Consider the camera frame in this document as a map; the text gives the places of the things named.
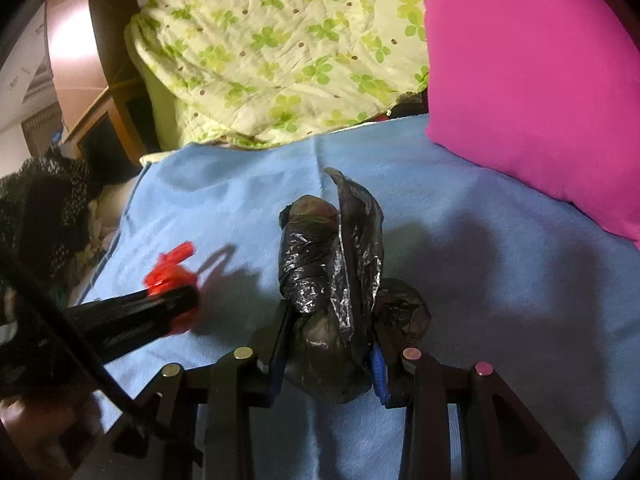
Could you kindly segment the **blue bed blanket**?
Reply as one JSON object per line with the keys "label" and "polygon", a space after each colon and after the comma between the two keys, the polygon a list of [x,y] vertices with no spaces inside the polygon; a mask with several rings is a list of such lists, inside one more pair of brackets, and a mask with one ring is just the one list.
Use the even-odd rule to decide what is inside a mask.
{"label": "blue bed blanket", "polygon": [[440,362],[491,363],[584,479],[609,479],[639,439],[639,252],[575,207],[427,140],[426,116],[263,152],[191,144],[146,167],[85,300],[135,292],[158,255],[195,247],[193,330],[110,371],[139,392],[168,362],[196,367],[257,344],[280,299],[280,211],[334,202],[328,168],[384,212],[384,272],[432,314]]}

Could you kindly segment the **green clover quilt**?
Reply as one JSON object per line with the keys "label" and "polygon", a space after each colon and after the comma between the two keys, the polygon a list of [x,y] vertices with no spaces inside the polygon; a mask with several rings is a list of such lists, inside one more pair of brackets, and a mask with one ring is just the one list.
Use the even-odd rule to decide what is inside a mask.
{"label": "green clover quilt", "polygon": [[163,150],[261,150],[422,93],[424,13],[424,0],[148,0],[125,39]]}

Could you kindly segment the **wooden bedside cabinet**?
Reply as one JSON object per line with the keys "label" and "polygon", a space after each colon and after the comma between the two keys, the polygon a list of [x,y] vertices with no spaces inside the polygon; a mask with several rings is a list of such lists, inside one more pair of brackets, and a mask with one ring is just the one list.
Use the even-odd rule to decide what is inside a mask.
{"label": "wooden bedside cabinet", "polygon": [[107,122],[119,151],[134,166],[160,148],[149,92],[125,40],[138,10],[137,0],[47,0],[44,6],[63,142],[81,153],[82,140]]}

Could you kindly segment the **black dotted garment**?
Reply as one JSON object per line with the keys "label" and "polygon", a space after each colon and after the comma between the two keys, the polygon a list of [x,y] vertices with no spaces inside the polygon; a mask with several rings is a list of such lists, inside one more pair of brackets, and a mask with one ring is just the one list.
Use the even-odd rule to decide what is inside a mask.
{"label": "black dotted garment", "polygon": [[58,148],[1,179],[1,259],[27,271],[59,307],[70,296],[74,255],[89,243],[89,191],[88,165]]}

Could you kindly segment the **red plastic bag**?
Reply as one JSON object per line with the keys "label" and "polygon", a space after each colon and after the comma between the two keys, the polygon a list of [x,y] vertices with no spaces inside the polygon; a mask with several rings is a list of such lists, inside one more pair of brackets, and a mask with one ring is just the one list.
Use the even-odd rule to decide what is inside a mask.
{"label": "red plastic bag", "polygon": [[[182,286],[190,286],[198,292],[198,274],[186,269],[182,263],[194,255],[195,248],[191,242],[183,242],[169,252],[161,252],[153,269],[145,275],[143,284],[150,296],[170,292]],[[198,316],[198,302],[186,313],[180,314],[171,321],[171,335],[180,335],[193,326]]]}

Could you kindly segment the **magenta pillow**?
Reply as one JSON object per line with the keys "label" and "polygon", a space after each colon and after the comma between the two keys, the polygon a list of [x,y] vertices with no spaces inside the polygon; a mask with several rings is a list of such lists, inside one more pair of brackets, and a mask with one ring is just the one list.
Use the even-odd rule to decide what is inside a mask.
{"label": "magenta pillow", "polygon": [[604,0],[425,0],[427,136],[639,237],[639,51]]}

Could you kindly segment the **black plastic bag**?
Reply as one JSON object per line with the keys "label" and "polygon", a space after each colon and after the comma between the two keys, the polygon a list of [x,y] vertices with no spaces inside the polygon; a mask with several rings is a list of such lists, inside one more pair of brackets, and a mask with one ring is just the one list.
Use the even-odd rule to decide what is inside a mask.
{"label": "black plastic bag", "polygon": [[419,347],[431,323],[415,288],[383,275],[382,208],[361,184],[326,170],[338,203],[299,197],[280,213],[280,293],[297,311],[286,377],[311,396],[388,399],[383,350]]}

